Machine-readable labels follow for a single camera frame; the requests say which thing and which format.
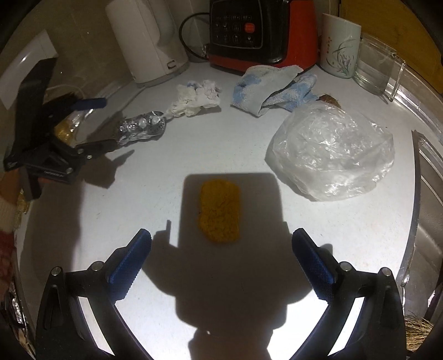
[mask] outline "crumpled tissue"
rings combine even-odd
[[[255,116],[264,115],[277,105],[288,111],[319,97],[311,93],[317,82],[315,74],[297,76],[303,69],[297,65],[250,67],[234,88],[231,105]]]
[[[215,85],[212,80],[204,80],[201,84],[196,81],[189,81],[186,86],[178,85],[179,99],[172,103],[166,111],[166,119],[180,117],[182,115],[194,116],[202,108],[211,108],[220,106],[218,93],[221,88]]]

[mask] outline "blue towel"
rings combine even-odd
[[[317,100],[319,97],[311,93],[317,76],[297,77],[302,71],[296,65],[281,69],[266,65],[250,67],[235,86],[231,105],[261,116],[273,105],[293,111],[308,101]]]

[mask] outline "clear plastic bag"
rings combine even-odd
[[[322,101],[296,108],[273,141],[277,166],[318,201],[369,192],[394,163],[390,132]]]

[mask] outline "white mug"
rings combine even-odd
[[[334,76],[349,79],[357,65],[361,26],[329,14],[322,17],[320,66]]]

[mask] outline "stainless steel sink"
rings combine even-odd
[[[443,310],[443,158],[420,133],[412,133],[416,194],[408,245],[397,276],[405,315],[435,322]]]

